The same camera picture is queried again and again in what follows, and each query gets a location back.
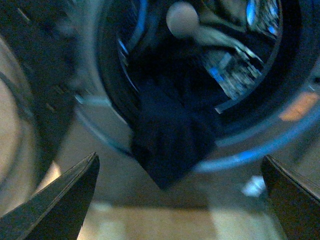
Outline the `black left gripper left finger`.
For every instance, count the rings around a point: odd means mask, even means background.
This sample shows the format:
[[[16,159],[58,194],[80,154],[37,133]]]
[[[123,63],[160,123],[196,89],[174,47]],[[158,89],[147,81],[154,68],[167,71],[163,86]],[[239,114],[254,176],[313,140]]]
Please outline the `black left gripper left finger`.
[[[0,218],[2,240],[76,240],[92,202],[100,160],[93,152]]]

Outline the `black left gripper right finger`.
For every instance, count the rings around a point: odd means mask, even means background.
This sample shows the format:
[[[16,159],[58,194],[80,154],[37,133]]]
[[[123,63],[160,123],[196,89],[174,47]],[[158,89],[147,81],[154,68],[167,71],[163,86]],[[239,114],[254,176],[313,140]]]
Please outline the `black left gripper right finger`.
[[[276,217],[289,240],[320,238],[320,187],[270,155],[262,176]]]

